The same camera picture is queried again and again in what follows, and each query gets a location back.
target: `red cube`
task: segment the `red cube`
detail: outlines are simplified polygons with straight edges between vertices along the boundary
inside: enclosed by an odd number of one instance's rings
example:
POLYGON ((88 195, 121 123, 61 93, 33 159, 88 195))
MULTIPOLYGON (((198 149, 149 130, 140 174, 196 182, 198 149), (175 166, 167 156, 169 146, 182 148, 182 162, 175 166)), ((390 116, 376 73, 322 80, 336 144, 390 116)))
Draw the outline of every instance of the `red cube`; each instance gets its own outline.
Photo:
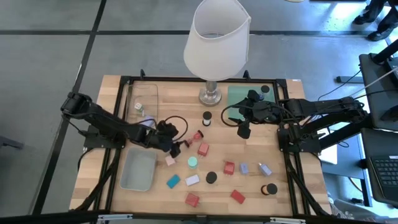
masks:
POLYGON ((199 197, 191 193, 189 193, 187 199, 185 199, 185 203, 193 207, 196 207, 198 205, 198 202, 199 202, 199 197))
POLYGON ((225 162, 224 174, 232 175, 232 174, 234 174, 234 170, 235 170, 235 163, 225 162))
POLYGON ((206 143, 202 143, 199 146, 198 154, 202 155, 202 156, 206 156, 208 150, 209 150, 209 145, 206 143))
POLYGON ((244 202, 244 199, 246 199, 241 193, 239 193, 237 190, 232 191, 231 197, 235 199, 237 202, 242 204, 244 202))

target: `lamp base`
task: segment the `lamp base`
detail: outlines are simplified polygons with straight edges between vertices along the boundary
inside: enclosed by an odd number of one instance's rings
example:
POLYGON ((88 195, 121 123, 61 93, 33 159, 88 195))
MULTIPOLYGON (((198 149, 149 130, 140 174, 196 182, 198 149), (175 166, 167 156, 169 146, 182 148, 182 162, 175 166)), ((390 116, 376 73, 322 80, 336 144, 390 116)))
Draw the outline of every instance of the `lamp base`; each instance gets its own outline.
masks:
POLYGON ((206 82, 206 89, 199 92, 199 101, 205 106, 216 106, 221 101, 221 90, 217 88, 216 82, 206 82))

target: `wooden table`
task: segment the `wooden table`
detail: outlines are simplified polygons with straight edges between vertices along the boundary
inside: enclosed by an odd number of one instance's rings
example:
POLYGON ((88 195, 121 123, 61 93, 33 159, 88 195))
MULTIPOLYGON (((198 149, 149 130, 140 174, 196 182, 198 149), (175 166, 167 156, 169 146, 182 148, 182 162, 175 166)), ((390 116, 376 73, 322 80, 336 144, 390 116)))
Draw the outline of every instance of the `wooden table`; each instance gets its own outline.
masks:
MULTIPOLYGON (((116 75, 105 75, 99 90, 97 104, 111 113, 113 112, 120 78, 116 75)), ((190 156, 197 155, 199 142, 194 143, 189 149, 182 146, 182 153, 176 158, 177 163, 170 167, 166 165, 164 160, 167 154, 160 150, 146 149, 157 153, 154 180, 150 190, 138 192, 124 190, 119 185, 127 150, 130 147, 137 147, 128 142, 121 153, 111 211, 208 215, 292 215, 285 164, 277 143, 277 126, 268 124, 251 125, 251 137, 245 140, 236 134, 237 128, 225 126, 220 119, 221 110, 226 107, 228 86, 253 84, 219 83, 224 98, 219 105, 209 108, 201 105, 198 100, 198 92, 200 88, 204 87, 203 83, 134 82, 135 85, 148 83, 156 84, 158 87, 158 120, 172 115, 183 116, 189 123, 188 133, 185 137, 190 138, 200 129, 205 136, 203 140, 210 145, 209 153, 204 158, 198 158, 198 168, 192 170, 187 166, 187 159, 190 156), (204 111, 211 111, 213 114, 209 127, 204 127, 201 123, 204 111), (235 163, 234 175, 224 175, 225 161, 235 163), (248 164, 248 175, 240 174, 239 163, 241 162, 248 164), (259 162, 266 164, 273 171, 271 176, 264 177, 259 172, 259 162), (218 175, 214 184, 206 183, 205 177, 209 171, 214 171, 218 175), (181 181, 173 189, 170 189, 166 185, 166 181, 174 174, 178 174, 181 181), (199 175, 201 181, 187 187, 185 178, 195 174, 199 175), (269 183, 276 184, 278 193, 264 196, 261 194, 260 188, 269 183), (246 197, 242 205, 230 197, 234 189, 246 197), (200 197, 200 204, 196 208, 185 203, 185 197, 189 192, 200 197)), ((287 89, 290 98, 304 98, 300 80, 287 80, 287 89)), ((123 98, 126 97, 126 92, 124 90, 122 102, 124 102, 123 98)), ((179 119, 171 119, 170 122, 176 125, 181 133, 185 129, 185 123, 179 119)), ((301 153, 300 155, 306 186, 323 209, 330 212, 319 160, 309 153, 301 153)), ((103 156, 104 149, 94 149, 83 158, 70 208, 79 206, 93 190, 100 176, 103 156)), ((297 186, 295 186, 295 191, 298 209, 303 213, 297 186)), ((107 193, 108 186, 106 185, 100 208, 104 208, 107 193)))

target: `concrete floor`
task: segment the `concrete floor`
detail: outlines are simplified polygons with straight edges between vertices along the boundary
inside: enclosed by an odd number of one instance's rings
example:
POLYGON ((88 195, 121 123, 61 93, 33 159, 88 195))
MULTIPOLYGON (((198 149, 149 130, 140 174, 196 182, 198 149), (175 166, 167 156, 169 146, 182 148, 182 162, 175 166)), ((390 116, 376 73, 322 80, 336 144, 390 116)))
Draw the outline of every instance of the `concrete floor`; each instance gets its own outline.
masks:
MULTIPOLYGON (((364 2, 241 2, 252 17, 251 30, 372 31, 377 27, 351 24, 364 2)), ((189 30, 199 3, 108 0, 99 30, 189 30)), ((99 5, 100 0, 2 0, 0 30, 91 30, 99 5)), ((95 100, 103 75, 138 75, 141 68, 148 76, 192 76, 182 58, 186 39, 186 35, 96 36, 80 91, 95 100)), ((0 135, 25 143, 21 151, 0 149, 0 217, 29 213, 61 120, 59 108, 73 86, 87 41, 87 35, 0 35, 0 135)), ((251 35, 244 69, 252 77, 301 79, 306 97, 316 100, 338 86, 333 81, 336 76, 359 70, 359 54, 377 53, 385 46, 385 41, 368 42, 360 35, 251 35)), ((346 85, 325 98, 339 98, 362 87, 346 85)), ((83 138, 68 129, 45 213, 67 211, 82 145, 83 138)), ((334 197, 358 197, 349 182, 325 178, 334 197)), ((398 216, 385 206, 375 212, 398 216)))

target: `person's feet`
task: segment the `person's feet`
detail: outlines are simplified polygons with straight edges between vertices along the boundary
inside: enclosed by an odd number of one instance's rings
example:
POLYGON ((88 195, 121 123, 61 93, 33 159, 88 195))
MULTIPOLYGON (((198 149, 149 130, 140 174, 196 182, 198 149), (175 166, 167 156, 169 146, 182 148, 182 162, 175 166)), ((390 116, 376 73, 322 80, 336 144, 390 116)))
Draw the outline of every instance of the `person's feet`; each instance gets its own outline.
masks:
POLYGON ((374 31, 373 33, 368 35, 368 40, 371 41, 379 41, 379 40, 384 40, 385 38, 387 38, 391 32, 394 30, 394 28, 388 28, 385 31, 374 31))
POLYGON ((369 18, 361 16, 361 15, 357 16, 354 19, 354 23, 357 24, 357 25, 362 25, 362 24, 367 23, 367 22, 374 22, 374 19, 369 19, 369 18))

